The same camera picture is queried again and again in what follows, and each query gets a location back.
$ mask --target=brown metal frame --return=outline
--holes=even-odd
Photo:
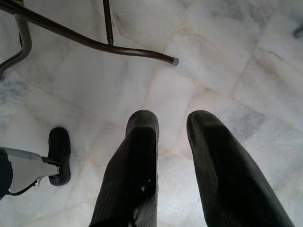
[[[23,2],[19,1],[12,1],[12,0],[0,0],[0,9],[10,13],[15,16],[15,19],[18,24],[19,28],[19,35],[20,35],[20,44],[22,50],[16,54],[15,56],[11,57],[10,59],[6,60],[2,64],[0,64],[0,80],[3,79],[3,72],[8,69],[9,67],[17,64],[21,60],[25,59],[31,50],[31,37],[30,31],[28,28],[28,23],[31,22],[35,25],[43,27],[49,31],[62,35],[66,38],[69,38],[75,42],[83,44],[85,46],[105,51],[109,53],[115,53],[120,55],[129,55],[129,56],[139,56],[139,57],[146,57],[146,58],[153,58],[160,61],[165,61],[172,65],[178,65],[179,59],[167,56],[165,54],[148,51],[148,50],[141,50],[141,49],[132,49],[132,48],[125,48],[125,47],[118,47],[113,46],[114,38],[113,38],[113,31],[112,31],[112,24],[111,24],[111,15],[110,15],[110,7],[109,1],[103,0],[104,6],[104,14],[105,14],[105,23],[106,23],[106,32],[107,32],[107,41],[108,44],[104,44],[93,39],[87,38],[69,28],[66,28],[46,17],[43,17],[29,9],[23,7]]]

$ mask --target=metal bar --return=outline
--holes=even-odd
[[[103,8],[104,8],[107,41],[109,45],[113,46],[114,36],[113,36],[112,19],[110,16],[109,0],[103,0]]]
[[[20,17],[24,20],[27,20],[35,25],[43,27],[49,31],[62,35],[66,38],[69,38],[75,42],[83,44],[85,46],[105,51],[109,53],[121,54],[121,55],[129,55],[129,56],[139,56],[139,57],[146,57],[146,58],[154,58],[157,60],[165,61],[167,63],[177,65],[179,60],[178,58],[170,57],[162,53],[148,51],[148,50],[141,50],[141,49],[131,49],[131,48],[124,48],[118,46],[111,46],[108,44],[104,44],[101,42],[97,42],[95,40],[89,39],[79,33],[76,33],[73,30],[70,30],[50,19],[47,19],[31,10],[28,10],[24,7],[20,7],[14,2],[10,0],[0,0],[0,9],[8,12],[10,14],[19,14]]]
[[[15,15],[15,19],[19,28],[20,44],[22,49],[19,53],[0,64],[0,81],[4,79],[4,71],[25,59],[32,49],[32,39],[27,21],[19,18],[18,15]]]

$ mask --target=floor tile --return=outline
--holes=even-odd
[[[297,186],[294,189],[289,203],[287,205],[287,211],[290,219],[293,221],[295,226],[300,226],[303,222],[302,218],[302,207],[303,207],[303,171],[301,175],[297,178]]]
[[[95,38],[96,34],[99,33],[99,24],[103,20],[103,16],[95,11],[89,1],[28,1],[25,2],[25,6],[92,38]],[[0,40],[3,40],[5,45],[0,49],[0,55],[7,59],[20,50],[20,43],[14,17],[6,13],[3,14],[1,14],[1,17],[4,17],[1,29],[5,32],[1,33]],[[30,84],[37,87],[44,78],[51,75],[58,64],[78,44],[36,25],[30,24],[29,28],[32,36],[32,51],[25,60],[13,68],[23,75]]]
[[[25,227],[82,227],[88,226],[92,217],[92,212],[95,206],[96,198],[85,201],[77,206],[62,210],[52,216],[34,220]]]
[[[166,160],[159,170],[158,218],[180,225],[199,199],[194,164],[177,156]]]
[[[160,145],[171,147],[176,142],[194,92],[195,84],[175,70],[165,67],[157,72],[144,109],[158,117]]]
[[[92,164],[94,166],[107,166],[124,138],[125,130],[115,127],[109,122],[105,122],[89,153],[89,159]]]
[[[303,74],[272,53],[256,50],[255,56],[247,65],[233,97],[303,129]]]
[[[201,201],[197,202],[197,204],[190,211],[189,215],[185,218],[184,222],[180,225],[187,227],[207,227],[205,222],[205,218],[203,215],[202,203]]]
[[[162,52],[177,32],[189,3],[185,0],[129,0],[110,1],[110,6],[121,36]]]
[[[26,94],[31,90],[29,85],[14,71],[0,82],[0,141]]]
[[[244,63],[188,29],[172,38],[165,53],[179,58],[176,70],[181,74],[225,95],[231,93],[245,67]]]
[[[69,196],[66,207],[77,205],[98,196],[101,179],[93,164],[88,160]]]
[[[120,39],[120,43],[125,46],[126,41]],[[156,63],[80,46],[41,88],[104,120],[124,125],[142,108]]]

